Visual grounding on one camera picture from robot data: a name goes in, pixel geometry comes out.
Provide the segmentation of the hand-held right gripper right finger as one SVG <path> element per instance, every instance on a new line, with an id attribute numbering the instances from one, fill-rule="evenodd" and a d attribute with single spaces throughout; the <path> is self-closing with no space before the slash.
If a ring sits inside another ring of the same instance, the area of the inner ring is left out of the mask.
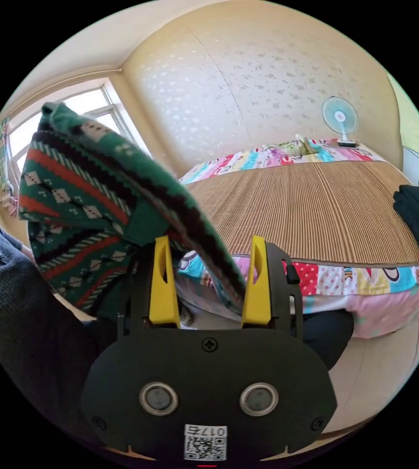
<path id="1" fill-rule="evenodd" d="M 243 327 L 267 326 L 271 321 L 270 285 L 265 240 L 254 236 L 242 311 Z"/>

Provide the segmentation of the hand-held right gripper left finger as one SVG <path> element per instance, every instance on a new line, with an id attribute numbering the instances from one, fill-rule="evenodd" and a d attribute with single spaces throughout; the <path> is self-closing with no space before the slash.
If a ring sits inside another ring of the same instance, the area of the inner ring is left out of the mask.
<path id="1" fill-rule="evenodd" d="M 153 325 L 180 325 L 171 247 L 167 236 L 155 240 L 149 320 Z"/>

